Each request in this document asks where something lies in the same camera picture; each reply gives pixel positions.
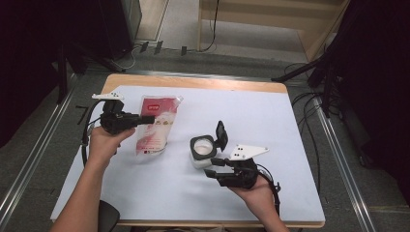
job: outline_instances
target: wooden table edge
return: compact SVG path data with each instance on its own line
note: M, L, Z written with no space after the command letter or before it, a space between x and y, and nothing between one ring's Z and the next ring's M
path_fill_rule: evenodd
M233 80L209 78L209 77L184 77L166 75L143 75L143 74L111 74L107 77L102 88L102 94L115 90L120 85L153 86L153 87L179 87L200 88L234 91L255 91L287 94L286 86L282 83L260 82L247 80Z

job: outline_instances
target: metal rail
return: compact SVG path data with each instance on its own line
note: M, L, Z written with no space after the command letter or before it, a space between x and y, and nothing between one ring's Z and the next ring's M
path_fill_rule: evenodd
M67 106L70 103L70 100L73 96L73 90L77 83L77 77L75 74L72 75L72 84L73 88L63 99L63 101L56 105L50 118L48 119L42 133L39 136L36 144L30 152L26 162L22 166L20 172L18 173L15 181L12 186L8 189L5 197L3 198L0 206L0 232L5 231L6 225L9 222L15 207L18 204L23 192L25 191L28 183L33 176L43 154L50 141L52 135L54 134L58 124L61 121L61 118L64 115L64 112L67 109Z

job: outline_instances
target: red label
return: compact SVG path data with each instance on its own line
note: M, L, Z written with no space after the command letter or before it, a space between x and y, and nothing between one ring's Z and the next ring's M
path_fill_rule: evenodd
M160 105L159 104L150 104L147 106L148 110L159 110Z

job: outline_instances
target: table surface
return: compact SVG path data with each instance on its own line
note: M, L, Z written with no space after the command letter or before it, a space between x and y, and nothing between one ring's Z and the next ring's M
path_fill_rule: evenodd
M268 153L254 160L270 170L275 182L280 182L282 220L288 227L324 225L323 209L283 84L112 74L102 93L111 91L126 97L124 111L132 113L140 110L142 96L184 98L162 154L136 155L133 135L122 143L106 169L102 200L120 211L119 224L261 226L238 196L220 187L217 180L207 178L190 162L190 139L205 134L216 137L215 128L222 120L229 142L217 157L229 157L237 144L268 147ZM96 107L92 118L99 117L102 107ZM51 219L60 214L82 168L78 150Z

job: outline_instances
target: clear plastic bag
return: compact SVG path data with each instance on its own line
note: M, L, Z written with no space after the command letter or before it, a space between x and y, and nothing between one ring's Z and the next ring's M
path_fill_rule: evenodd
M152 125L137 128L136 154L159 155L165 149L168 135L182 97L143 96L141 115L154 115Z

